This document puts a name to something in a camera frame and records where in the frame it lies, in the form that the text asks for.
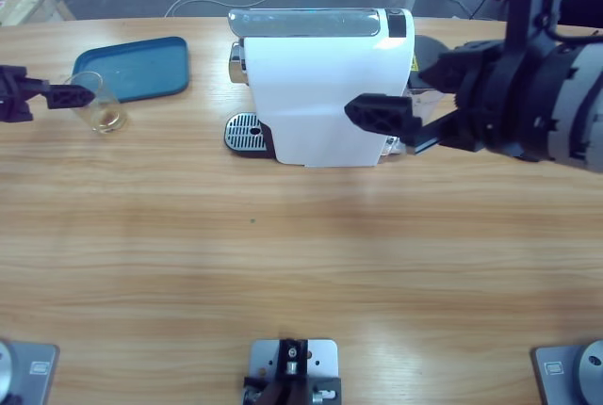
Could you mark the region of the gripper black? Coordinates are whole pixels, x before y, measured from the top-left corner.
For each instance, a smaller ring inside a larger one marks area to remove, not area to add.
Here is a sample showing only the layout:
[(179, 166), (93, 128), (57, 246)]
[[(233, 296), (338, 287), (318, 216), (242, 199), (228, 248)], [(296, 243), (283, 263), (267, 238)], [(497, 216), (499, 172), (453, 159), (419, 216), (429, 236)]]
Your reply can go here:
[(448, 50), (419, 73), (422, 81), (454, 95), (455, 110), (423, 126), (407, 96), (365, 93), (344, 111), (360, 129), (399, 138), (412, 154), (435, 145), (503, 155), (549, 155), (546, 124), (552, 104), (539, 102), (537, 79), (555, 49), (540, 40), (510, 49), (501, 40), (471, 41)]
[(26, 67), (1, 66), (1, 122), (32, 122), (27, 101), (45, 94), (49, 109), (82, 108), (96, 95), (80, 85), (51, 85), (47, 80), (27, 77)]

